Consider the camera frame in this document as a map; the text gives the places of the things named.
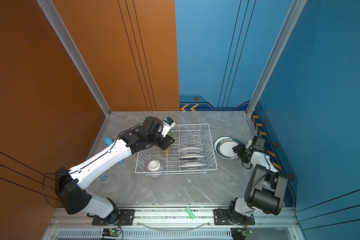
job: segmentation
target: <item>mounting plate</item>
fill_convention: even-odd
[[[120,213],[123,216],[123,226],[131,226],[133,219],[135,217],[135,210],[134,209],[120,209]],[[121,220],[117,221],[115,225],[120,225]],[[104,222],[103,218],[95,216],[92,221],[93,226],[104,226],[108,225]]]
[[[228,221],[228,209],[214,209],[213,216],[215,218],[215,225],[233,225]],[[254,225],[253,215],[251,217],[245,217],[245,220],[239,223],[238,225]]]

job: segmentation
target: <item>blue wall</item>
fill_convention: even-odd
[[[307,1],[260,104],[298,178],[307,239],[360,236],[360,0]]]
[[[202,96],[215,108],[248,101],[291,3],[176,0],[180,95]]]

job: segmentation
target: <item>white wire dish rack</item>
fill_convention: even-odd
[[[160,152],[159,147],[151,147],[149,149],[139,151],[137,154],[135,168],[136,173],[144,173],[145,175],[192,174],[207,173],[207,171],[217,169],[211,131],[208,123],[175,125],[171,129],[171,135],[175,139],[175,142],[170,146],[170,148],[172,148],[172,154],[165,156],[165,154]],[[176,152],[178,149],[183,147],[203,148],[204,151],[197,152],[196,150],[193,153],[201,154],[205,157],[178,159],[179,157],[187,154]],[[160,164],[163,164],[163,172],[151,172],[147,170],[147,165],[151,160],[158,160]],[[187,162],[200,162],[207,164],[207,166],[179,167]]]

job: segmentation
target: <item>gray marble countertop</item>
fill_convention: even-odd
[[[176,124],[209,123],[212,142],[221,136],[234,137],[246,143],[253,136],[242,111],[158,111],[112,112],[103,139],[115,139],[148,116],[159,119],[171,117]],[[96,153],[106,148],[104,141]],[[101,197],[109,197],[116,204],[159,203],[229,203],[243,197],[253,169],[245,169],[240,159],[226,160],[217,154],[217,170],[206,174],[161,175],[151,178],[135,173],[137,154],[115,164],[105,174],[106,182],[93,181],[88,190]]]

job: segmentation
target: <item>plate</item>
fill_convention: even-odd
[[[206,167],[208,164],[202,162],[187,162],[179,165],[178,167]]]
[[[201,147],[182,147],[178,150],[176,150],[176,152],[178,153],[192,153],[192,152],[203,152],[204,149],[202,149]]]
[[[206,157],[204,155],[201,155],[201,154],[186,154],[186,155],[183,155],[181,157],[178,157],[177,159],[183,159],[183,158],[203,158],[203,157]]]
[[[239,145],[241,142],[232,137],[219,137],[216,139],[214,147],[219,156],[224,159],[238,158],[237,154],[232,150],[233,147]]]

